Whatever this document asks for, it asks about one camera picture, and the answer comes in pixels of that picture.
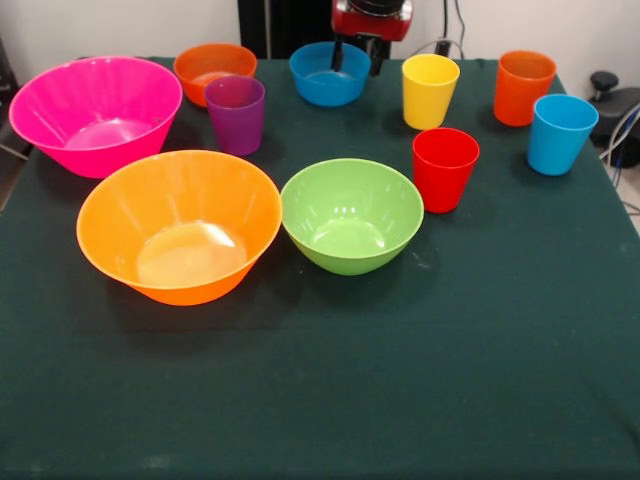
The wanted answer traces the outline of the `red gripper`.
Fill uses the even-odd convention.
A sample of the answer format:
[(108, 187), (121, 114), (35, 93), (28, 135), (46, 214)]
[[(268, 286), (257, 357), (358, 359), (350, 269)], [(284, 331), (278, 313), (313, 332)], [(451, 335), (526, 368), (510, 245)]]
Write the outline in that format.
[(344, 37), (377, 37), (369, 41), (369, 75), (378, 76), (386, 59), (386, 42), (401, 41), (413, 16), (412, 1), (333, 1), (331, 26), (336, 34), (331, 69), (340, 71)]

